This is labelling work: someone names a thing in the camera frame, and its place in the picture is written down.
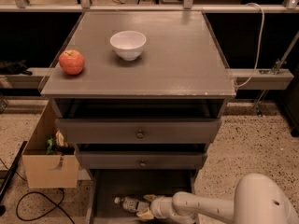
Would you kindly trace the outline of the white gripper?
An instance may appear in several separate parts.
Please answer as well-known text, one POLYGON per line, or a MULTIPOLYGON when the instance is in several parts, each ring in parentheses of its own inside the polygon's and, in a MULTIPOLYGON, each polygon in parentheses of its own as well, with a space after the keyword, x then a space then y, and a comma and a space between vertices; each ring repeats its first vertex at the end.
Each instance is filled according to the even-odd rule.
POLYGON ((150 202, 150 209, 139 211, 136 215, 143 220, 170 218, 173 214, 172 198, 163 195, 146 194, 143 199, 150 202))

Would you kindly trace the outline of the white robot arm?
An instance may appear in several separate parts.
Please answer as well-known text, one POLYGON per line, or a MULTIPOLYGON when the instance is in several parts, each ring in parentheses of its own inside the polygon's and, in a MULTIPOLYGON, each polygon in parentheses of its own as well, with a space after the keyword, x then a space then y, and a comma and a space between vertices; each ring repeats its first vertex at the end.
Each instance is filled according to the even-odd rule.
POLYGON ((141 219, 170 218, 194 224, 201 214, 225 224, 299 224, 299 217, 281 188, 269 177, 248 174, 239 180, 232 201, 177 192, 172 197, 147 195, 149 207, 137 212, 141 219))

